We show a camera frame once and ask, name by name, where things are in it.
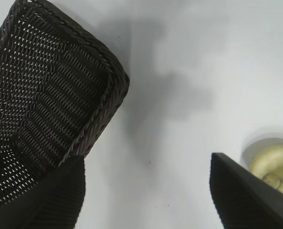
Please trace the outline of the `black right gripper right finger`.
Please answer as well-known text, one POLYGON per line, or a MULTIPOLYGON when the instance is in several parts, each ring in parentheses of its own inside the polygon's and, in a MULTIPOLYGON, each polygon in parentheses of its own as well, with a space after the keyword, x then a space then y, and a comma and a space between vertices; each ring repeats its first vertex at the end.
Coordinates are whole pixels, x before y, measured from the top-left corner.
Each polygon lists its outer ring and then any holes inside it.
POLYGON ((224 153, 212 153, 210 192, 226 229, 283 229, 283 193, 224 153))

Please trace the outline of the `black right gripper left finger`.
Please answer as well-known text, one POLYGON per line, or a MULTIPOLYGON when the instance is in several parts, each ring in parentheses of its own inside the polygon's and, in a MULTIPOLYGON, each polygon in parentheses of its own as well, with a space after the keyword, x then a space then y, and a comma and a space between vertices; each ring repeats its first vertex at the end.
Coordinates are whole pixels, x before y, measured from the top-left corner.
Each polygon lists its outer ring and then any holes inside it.
POLYGON ((0 229, 73 229, 85 197, 82 156, 73 156, 0 207, 0 229))

